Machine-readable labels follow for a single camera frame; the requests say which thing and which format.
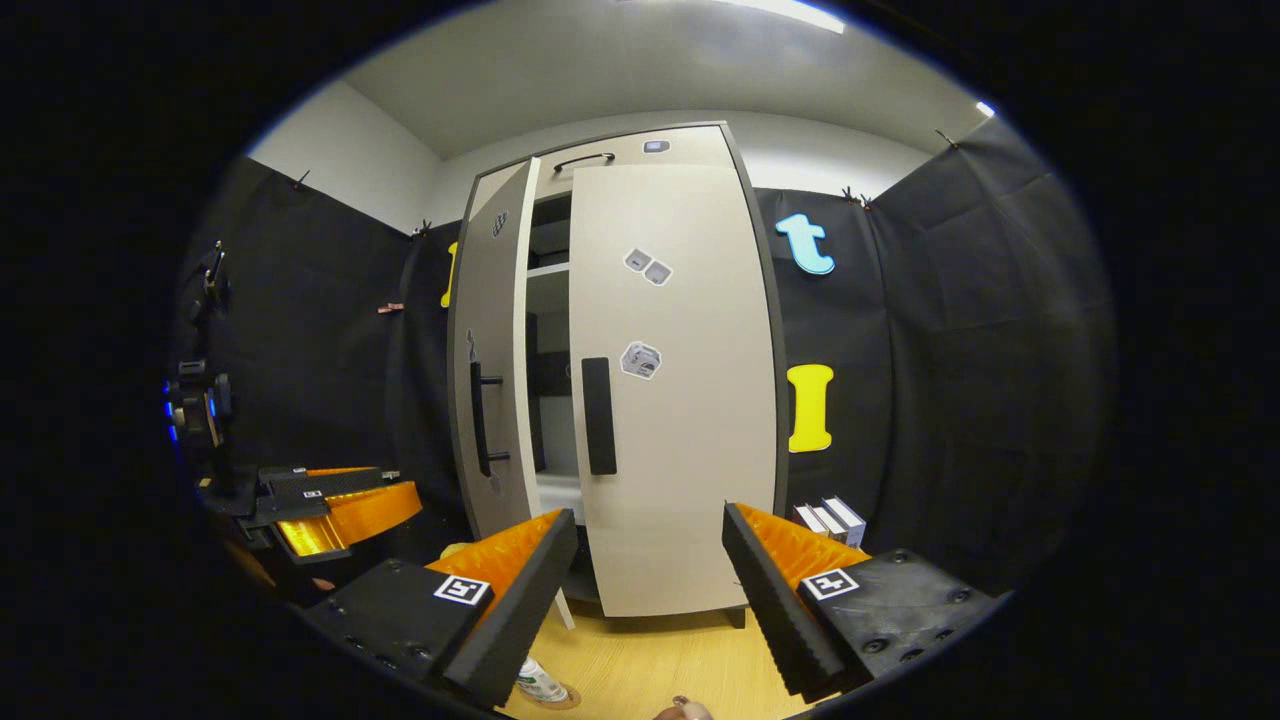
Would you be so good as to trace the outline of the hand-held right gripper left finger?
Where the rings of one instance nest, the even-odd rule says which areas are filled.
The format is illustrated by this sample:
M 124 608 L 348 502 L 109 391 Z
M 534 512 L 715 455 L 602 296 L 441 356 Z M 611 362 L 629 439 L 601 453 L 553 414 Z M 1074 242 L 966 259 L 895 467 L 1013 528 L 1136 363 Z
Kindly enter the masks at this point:
M 364 666 L 479 708 L 507 703 L 577 552 L 573 512 L 522 521 L 445 559 L 388 559 L 301 620 Z

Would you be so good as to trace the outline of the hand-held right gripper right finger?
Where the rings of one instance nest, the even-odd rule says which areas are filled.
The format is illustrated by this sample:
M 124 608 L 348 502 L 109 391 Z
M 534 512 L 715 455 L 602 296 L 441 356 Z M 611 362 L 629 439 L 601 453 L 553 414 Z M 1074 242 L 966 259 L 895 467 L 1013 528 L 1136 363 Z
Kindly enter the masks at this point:
M 748 506 L 722 544 L 790 694 L 808 703 L 905 675 L 1001 606 L 911 550 L 869 555 Z

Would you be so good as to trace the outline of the white plastic bottle green label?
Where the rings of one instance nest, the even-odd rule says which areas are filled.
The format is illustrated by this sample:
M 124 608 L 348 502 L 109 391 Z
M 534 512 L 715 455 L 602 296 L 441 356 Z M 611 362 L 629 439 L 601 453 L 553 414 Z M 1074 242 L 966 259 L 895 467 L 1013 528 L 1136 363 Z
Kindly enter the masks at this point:
M 570 691 L 532 657 L 525 659 L 517 673 L 516 685 L 529 698 L 540 703 L 557 705 L 571 698 Z

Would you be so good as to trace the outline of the white cabinet door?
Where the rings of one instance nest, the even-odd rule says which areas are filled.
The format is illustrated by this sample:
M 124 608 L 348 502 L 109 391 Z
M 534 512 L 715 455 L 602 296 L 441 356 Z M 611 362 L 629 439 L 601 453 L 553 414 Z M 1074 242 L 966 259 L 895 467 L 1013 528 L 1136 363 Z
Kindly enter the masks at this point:
M 480 174 L 454 250 L 449 406 L 476 539 L 581 509 L 568 272 L 527 278 L 539 165 L 530 156 Z
M 773 506 L 783 442 L 771 307 L 739 173 L 581 168 L 570 250 L 573 427 L 602 611 L 741 607 L 723 509 Z

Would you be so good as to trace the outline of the grey white cabinet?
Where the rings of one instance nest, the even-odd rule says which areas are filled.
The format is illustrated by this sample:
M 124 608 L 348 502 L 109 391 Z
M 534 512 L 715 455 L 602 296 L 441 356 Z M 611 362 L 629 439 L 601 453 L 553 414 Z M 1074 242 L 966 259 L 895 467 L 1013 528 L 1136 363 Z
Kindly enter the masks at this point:
M 468 523 L 567 512 L 586 568 L 556 603 L 609 619 L 748 600 L 723 506 L 786 496 L 785 338 L 724 120 L 563 143 L 476 174 L 453 251 L 447 373 Z

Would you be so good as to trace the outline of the blue spine book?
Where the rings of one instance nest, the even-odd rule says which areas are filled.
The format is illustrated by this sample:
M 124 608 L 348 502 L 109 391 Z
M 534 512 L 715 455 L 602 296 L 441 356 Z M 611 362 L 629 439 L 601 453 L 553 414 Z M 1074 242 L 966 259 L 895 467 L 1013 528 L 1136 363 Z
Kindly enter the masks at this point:
M 823 498 L 822 507 L 829 515 L 835 529 L 831 537 L 849 547 L 860 548 L 867 533 L 867 520 L 838 497 Z

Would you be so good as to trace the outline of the long ceiling light panel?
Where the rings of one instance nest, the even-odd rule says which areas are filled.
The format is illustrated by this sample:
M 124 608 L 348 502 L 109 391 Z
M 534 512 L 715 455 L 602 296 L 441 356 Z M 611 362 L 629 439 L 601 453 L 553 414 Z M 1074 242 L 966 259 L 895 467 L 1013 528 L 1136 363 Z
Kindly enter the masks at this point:
M 788 20 L 804 23 L 805 26 L 824 29 L 831 33 L 842 35 L 846 23 L 837 15 L 824 12 L 818 6 L 803 3 L 801 0 L 713 0 L 731 6 L 764 12 L 782 17 Z

